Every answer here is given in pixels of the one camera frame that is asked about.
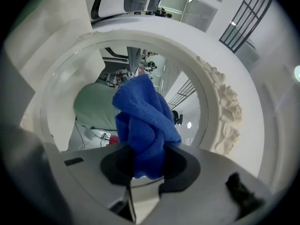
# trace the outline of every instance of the blue towel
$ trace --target blue towel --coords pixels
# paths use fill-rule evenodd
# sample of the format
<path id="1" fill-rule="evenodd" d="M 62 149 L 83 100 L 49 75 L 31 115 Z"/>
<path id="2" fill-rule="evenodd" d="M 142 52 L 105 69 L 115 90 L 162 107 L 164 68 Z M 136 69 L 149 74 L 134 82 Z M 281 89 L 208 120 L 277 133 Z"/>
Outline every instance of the blue towel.
<path id="1" fill-rule="evenodd" d="M 112 104 L 121 110 L 116 116 L 119 141 L 128 142 L 135 152 L 134 177 L 162 177 L 164 143 L 181 143 L 165 99 L 155 91 L 150 78 L 142 75 L 120 87 Z"/>

